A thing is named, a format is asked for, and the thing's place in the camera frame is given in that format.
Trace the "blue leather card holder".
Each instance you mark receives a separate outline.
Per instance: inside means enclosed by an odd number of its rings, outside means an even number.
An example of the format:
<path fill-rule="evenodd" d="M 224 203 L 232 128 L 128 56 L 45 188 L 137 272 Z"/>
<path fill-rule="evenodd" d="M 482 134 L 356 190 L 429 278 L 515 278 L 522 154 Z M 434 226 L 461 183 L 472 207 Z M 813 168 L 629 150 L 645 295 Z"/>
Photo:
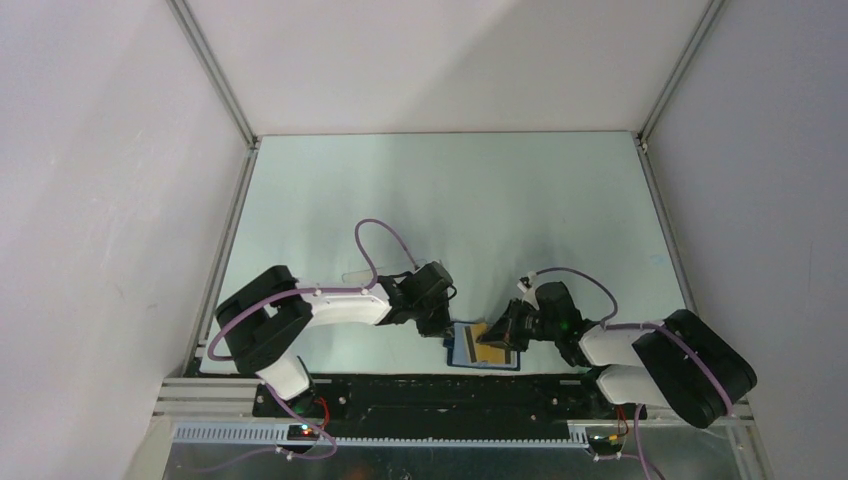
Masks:
<path fill-rule="evenodd" d="M 487 329 L 488 324 L 483 322 L 454 322 L 453 336 L 443 341 L 443 346 L 447 351 L 447 366 L 478 370 L 519 371 L 520 354 L 518 352 L 477 342 L 477 338 Z"/>

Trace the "clear plastic tray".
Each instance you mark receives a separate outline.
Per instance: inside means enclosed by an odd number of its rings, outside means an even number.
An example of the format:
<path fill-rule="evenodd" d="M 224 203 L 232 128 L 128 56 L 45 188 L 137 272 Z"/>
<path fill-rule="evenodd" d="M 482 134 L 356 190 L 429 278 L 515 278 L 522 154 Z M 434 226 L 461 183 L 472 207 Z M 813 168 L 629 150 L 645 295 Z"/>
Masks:
<path fill-rule="evenodd" d="M 403 277 L 414 272 L 416 268 L 412 264 L 390 264 L 376 267 L 378 276 Z M 372 281 L 374 274 L 370 268 L 359 271 L 344 273 L 341 280 L 344 284 L 367 284 Z"/>

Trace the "gold card with black stripe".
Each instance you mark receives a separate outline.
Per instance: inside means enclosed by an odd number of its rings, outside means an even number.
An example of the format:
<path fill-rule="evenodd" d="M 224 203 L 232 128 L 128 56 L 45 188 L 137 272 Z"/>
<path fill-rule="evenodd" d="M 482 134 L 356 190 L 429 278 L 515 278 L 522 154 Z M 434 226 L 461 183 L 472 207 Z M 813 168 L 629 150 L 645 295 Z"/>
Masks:
<path fill-rule="evenodd" d="M 518 367 L 519 355 L 511 350 L 488 347 L 486 362 L 493 368 L 515 369 Z"/>

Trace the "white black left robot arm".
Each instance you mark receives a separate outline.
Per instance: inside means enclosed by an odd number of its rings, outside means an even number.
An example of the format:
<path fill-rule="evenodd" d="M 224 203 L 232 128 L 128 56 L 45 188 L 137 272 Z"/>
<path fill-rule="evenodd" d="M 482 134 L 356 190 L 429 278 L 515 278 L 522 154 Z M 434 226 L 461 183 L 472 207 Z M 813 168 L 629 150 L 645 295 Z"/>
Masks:
<path fill-rule="evenodd" d="M 338 325 L 415 323 L 423 337 L 444 337 L 451 328 L 453 279 L 439 262 L 381 275 L 373 270 L 363 285 L 317 285 L 296 279 L 276 265 L 224 300 L 215 311 L 218 333 L 207 356 L 231 361 L 238 373 L 254 375 L 277 395 L 292 416 L 316 403 L 314 382 L 292 346 L 308 329 Z"/>

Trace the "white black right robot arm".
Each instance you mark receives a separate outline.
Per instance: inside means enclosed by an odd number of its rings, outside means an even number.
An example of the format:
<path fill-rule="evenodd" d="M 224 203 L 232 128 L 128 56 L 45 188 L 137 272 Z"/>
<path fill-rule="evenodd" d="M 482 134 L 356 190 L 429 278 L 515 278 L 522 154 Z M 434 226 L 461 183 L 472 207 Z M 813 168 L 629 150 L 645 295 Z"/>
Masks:
<path fill-rule="evenodd" d="M 533 341 L 552 343 L 568 365 L 584 369 L 581 402 L 596 418 L 642 404 L 705 429 L 732 415 L 758 383 L 751 364 L 693 311 L 649 322 L 592 321 L 562 282 L 524 286 L 475 341 L 515 352 Z"/>

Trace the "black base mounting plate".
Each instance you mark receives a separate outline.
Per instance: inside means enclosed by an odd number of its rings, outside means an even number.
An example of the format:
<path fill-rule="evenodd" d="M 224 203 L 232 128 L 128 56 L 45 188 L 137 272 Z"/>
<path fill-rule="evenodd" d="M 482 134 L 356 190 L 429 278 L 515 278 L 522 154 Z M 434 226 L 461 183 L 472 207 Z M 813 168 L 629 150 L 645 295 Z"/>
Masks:
<path fill-rule="evenodd" d="M 635 405 L 614 406 L 578 374 L 318 374 L 310 399 L 293 408 L 325 421 L 333 437 L 403 439 L 568 438 L 577 421 L 636 415 Z"/>

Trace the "right electronics board with leds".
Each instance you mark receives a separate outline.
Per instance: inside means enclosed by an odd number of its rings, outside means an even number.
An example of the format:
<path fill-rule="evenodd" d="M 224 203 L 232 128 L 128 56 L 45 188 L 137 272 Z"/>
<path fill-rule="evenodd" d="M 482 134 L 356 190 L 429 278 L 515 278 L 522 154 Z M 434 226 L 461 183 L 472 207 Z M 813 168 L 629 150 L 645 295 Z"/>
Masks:
<path fill-rule="evenodd" d="M 599 458 L 617 458 L 621 456 L 626 441 L 627 436 L 622 434 L 591 436 L 588 439 L 588 450 L 591 455 Z"/>

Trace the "electronics board with leds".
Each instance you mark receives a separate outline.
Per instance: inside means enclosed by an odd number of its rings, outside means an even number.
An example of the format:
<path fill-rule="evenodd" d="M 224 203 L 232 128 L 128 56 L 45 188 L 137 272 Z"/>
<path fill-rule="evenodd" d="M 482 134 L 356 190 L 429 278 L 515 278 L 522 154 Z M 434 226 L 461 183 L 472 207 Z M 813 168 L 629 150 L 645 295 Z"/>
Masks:
<path fill-rule="evenodd" d="M 291 425 L 287 432 L 289 441 L 315 441 L 321 435 L 308 425 Z"/>
<path fill-rule="evenodd" d="M 588 439 L 588 450 L 591 455 L 599 458 L 617 458 L 621 456 L 626 441 L 627 436 L 622 434 L 591 436 Z"/>

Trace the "left electronics board with leds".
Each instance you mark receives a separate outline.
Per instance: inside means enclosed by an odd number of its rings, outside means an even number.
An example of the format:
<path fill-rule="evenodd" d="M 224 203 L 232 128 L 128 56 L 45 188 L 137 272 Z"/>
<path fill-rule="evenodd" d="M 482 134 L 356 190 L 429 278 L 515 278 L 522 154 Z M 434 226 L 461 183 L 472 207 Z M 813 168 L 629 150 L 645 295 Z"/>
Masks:
<path fill-rule="evenodd" d="M 321 435 L 308 425 L 291 425 L 287 432 L 289 441 L 315 441 Z"/>

